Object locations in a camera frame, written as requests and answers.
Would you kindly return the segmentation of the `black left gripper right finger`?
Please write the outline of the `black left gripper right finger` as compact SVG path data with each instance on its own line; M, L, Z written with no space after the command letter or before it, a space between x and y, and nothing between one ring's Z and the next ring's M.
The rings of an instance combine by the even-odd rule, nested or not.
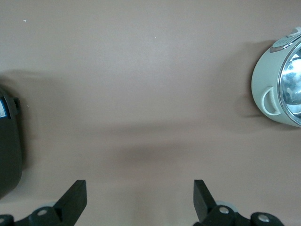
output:
M250 220L231 207L218 205L203 180L195 180L193 204L198 217L195 226L248 226Z

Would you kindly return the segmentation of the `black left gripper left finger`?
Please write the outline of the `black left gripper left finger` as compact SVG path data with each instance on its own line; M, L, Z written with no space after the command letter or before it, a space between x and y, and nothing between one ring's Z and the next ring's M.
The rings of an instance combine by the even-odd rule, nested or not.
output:
M87 205L85 180L77 180L52 206L35 210L15 226L73 226Z

